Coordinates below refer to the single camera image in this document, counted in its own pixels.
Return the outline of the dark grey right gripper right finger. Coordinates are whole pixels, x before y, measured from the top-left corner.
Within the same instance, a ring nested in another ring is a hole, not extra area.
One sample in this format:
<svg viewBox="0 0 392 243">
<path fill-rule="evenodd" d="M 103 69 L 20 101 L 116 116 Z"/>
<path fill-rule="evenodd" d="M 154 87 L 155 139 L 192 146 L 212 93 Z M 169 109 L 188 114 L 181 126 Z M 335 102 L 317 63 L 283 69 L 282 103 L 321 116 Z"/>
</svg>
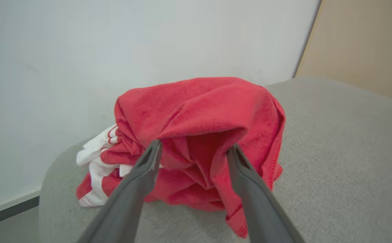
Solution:
<svg viewBox="0 0 392 243">
<path fill-rule="evenodd" d="M 284 209 L 238 144 L 227 150 L 233 190 L 240 197 L 251 243 L 304 243 Z"/>
</svg>

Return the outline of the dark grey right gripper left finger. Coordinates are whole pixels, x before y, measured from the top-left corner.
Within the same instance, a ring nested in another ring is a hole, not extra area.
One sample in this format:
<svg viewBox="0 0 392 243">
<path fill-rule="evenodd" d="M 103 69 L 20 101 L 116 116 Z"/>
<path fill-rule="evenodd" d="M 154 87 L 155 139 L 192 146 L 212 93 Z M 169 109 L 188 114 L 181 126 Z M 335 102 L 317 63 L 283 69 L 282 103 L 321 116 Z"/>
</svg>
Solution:
<svg viewBox="0 0 392 243">
<path fill-rule="evenodd" d="M 145 197 L 154 189 L 162 142 L 153 140 L 79 238 L 79 243 L 133 243 Z"/>
</svg>

